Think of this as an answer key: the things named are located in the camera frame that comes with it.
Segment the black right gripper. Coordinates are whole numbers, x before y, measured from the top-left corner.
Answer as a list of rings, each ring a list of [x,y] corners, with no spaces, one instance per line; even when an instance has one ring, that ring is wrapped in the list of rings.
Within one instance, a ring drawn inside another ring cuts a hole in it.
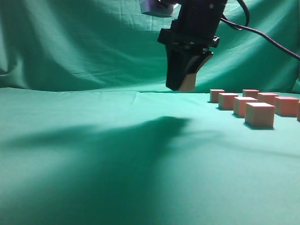
[[[220,38],[216,36],[226,0],[179,0],[177,19],[170,28],[161,29],[157,41],[166,45],[166,87],[178,91],[186,75],[197,74],[211,59]],[[201,49],[176,50],[170,46],[202,46]]]

